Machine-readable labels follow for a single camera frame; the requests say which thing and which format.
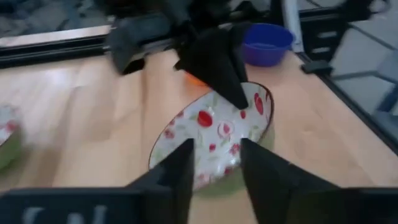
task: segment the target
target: bowl rim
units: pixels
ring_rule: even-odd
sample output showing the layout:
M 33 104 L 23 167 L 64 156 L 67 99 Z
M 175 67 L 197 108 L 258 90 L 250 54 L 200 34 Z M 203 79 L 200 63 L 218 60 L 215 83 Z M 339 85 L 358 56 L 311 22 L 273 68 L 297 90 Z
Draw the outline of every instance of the bowl rim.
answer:
M 264 86 L 263 84 L 261 84 L 261 83 L 258 83 L 258 82 L 244 82 L 244 83 L 253 83 L 253 84 L 257 84 L 257 85 L 263 87 L 266 91 L 269 92 L 269 98 L 271 99 L 271 115 L 269 116 L 268 124 L 267 124 L 267 126 L 266 126 L 264 132 L 262 133 L 262 136 L 263 136 L 263 135 L 267 134 L 267 132 L 268 132 L 268 130 L 269 130 L 269 128 L 270 128 L 272 122 L 274 121 L 274 110 L 275 110 L 275 106 L 274 106 L 274 96 L 272 95 L 272 92 L 270 91 L 270 89 L 268 89 L 267 87 L 265 87 L 265 86 Z M 179 112 L 184 111 L 184 110 L 187 109 L 189 106 L 191 106 L 191 105 L 194 104 L 196 101 L 198 101 L 199 99 L 201 99 L 202 97 L 204 97 L 205 95 L 207 95 L 207 94 L 209 94 L 209 93 L 211 93 L 211 91 L 209 91 L 208 93 L 203 94 L 202 96 L 199 96 L 197 99 L 195 99 L 195 100 L 192 101 L 190 104 L 188 104 L 187 106 L 185 106 L 185 107 L 184 107 L 183 109 L 181 109 Z M 155 149 L 155 145 L 156 145 L 157 141 L 159 140 L 159 138 L 161 137 L 162 133 L 166 130 L 166 128 L 167 128 L 167 126 L 168 126 L 168 124 L 169 124 L 170 122 L 168 122 L 168 123 L 166 124 L 165 128 L 160 132 L 160 134 L 159 134 L 159 136 L 157 137 L 157 139 L 156 139 L 154 145 L 152 146 L 152 149 L 150 150 L 150 154 L 149 154 L 149 158 L 148 158 L 148 169 L 151 169 L 151 168 L 150 168 L 150 159 L 151 159 L 152 153 L 153 153 L 153 151 L 154 151 L 154 149 Z M 232 168 L 232 169 L 235 169 L 235 168 L 237 168 L 237 166 L 240 166 L 240 164 L 241 164 L 241 163 L 239 162 L 239 163 L 237 163 L 236 165 L 232 166 L 231 168 Z
M 265 23 L 265 22 L 257 22 L 257 23 L 253 23 L 252 26 L 253 25 L 272 26 L 272 27 L 276 27 L 278 29 L 286 30 L 290 34 L 290 36 L 292 37 L 292 42 L 290 44 L 287 44 L 286 46 L 283 46 L 283 47 L 275 47 L 275 48 L 272 48 L 272 49 L 262 49 L 260 47 L 253 47 L 252 45 L 245 43 L 245 41 L 243 40 L 242 46 L 247 47 L 249 49 L 264 50 L 264 51 L 266 51 L 266 50 L 268 50 L 268 51 L 276 51 L 276 50 L 284 50 L 284 49 L 287 50 L 286 48 L 288 46 L 292 45 L 294 43 L 294 41 L 296 40 L 296 37 L 293 35 L 293 33 L 290 30 L 286 29 L 285 27 L 282 27 L 282 26 L 279 26 L 279 25 L 275 25 L 275 24 L 269 24 L 269 23 Z
M 1 104 L 0 105 L 0 110 L 2 110 L 4 108 L 12 108 L 12 110 L 14 110 L 13 113 L 14 113 L 14 116 L 17 118 L 16 121 L 17 121 L 18 127 L 17 127 L 17 129 L 11 131 L 11 133 L 9 134 L 9 136 L 5 140 L 0 141 L 0 151 L 1 151 L 2 147 L 8 142 L 8 140 L 10 140 L 11 136 L 13 134 L 15 134 L 17 132 L 17 130 L 20 128 L 20 126 L 21 126 L 21 117 L 19 116 L 19 108 L 14 106 L 14 105 L 12 105 L 12 104 L 9 104 L 9 103 L 5 103 L 5 104 Z

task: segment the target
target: wooden table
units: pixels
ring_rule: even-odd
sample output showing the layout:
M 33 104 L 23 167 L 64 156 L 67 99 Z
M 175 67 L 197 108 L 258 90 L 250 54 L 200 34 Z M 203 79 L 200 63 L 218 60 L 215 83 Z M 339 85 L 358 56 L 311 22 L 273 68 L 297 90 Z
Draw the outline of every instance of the wooden table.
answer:
M 209 91 L 173 71 L 173 51 L 125 77 L 106 56 L 0 70 L 0 103 L 21 108 L 22 158 L 0 173 L 0 189 L 122 186 L 147 170 L 157 135 Z M 398 186 L 398 158 L 315 75 L 288 54 L 276 68 L 247 66 L 275 99 L 275 153 L 342 187 Z M 255 223 L 245 190 L 194 197 L 190 223 Z

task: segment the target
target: floor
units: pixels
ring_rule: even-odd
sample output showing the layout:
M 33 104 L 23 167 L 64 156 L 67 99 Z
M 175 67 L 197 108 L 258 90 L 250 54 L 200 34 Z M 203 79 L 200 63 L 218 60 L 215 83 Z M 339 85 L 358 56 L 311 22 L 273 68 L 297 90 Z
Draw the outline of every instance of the floor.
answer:
M 21 2 L 12 20 L 0 14 L 0 37 L 34 32 L 76 29 L 107 24 L 106 16 L 92 0 L 14 0 Z M 253 0 L 256 4 L 262 0 Z M 232 0 L 237 5 L 240 0 Z M 319 6 L 334 6 L 341 0 L 313 0 Z M 379 105 L 398 83 L 398 0 L 391 0 L 392 9 L 376 14 L 368 21 L 352 23 L 331 65 L 335 83 L 366 112 L 382 123 Z M 298 0 L 300 9 L 318 6 Z M 376 0 L 374 9 L 382 6 Z M 382 111 L 383 116 L 398 115 L 398 106 Z

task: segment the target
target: blue bowl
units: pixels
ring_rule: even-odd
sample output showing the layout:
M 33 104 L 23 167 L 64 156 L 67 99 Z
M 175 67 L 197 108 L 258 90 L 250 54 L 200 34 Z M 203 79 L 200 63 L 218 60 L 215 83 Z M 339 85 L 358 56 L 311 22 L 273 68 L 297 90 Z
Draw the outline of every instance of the blue bowl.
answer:
M 280 63 L 291 49 L 293 34 L 274 24 L 253 24 L 243 40 L 243 58 L 250 65 L 271 67 Z

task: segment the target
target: orange object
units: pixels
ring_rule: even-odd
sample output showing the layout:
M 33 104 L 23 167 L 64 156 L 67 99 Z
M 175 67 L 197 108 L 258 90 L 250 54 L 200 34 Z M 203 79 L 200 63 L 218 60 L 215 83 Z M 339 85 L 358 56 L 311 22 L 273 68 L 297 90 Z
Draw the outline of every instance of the orange object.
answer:
M 200 81 L 197 77 L 194 77 L 193 75 L 189 74 L 188 72 L 185 72 L 186 76 L 187 76 L 187 80 L 194 84 L 194 85 L 198 85 L 198 86 L 205 86 L 206 83 Z

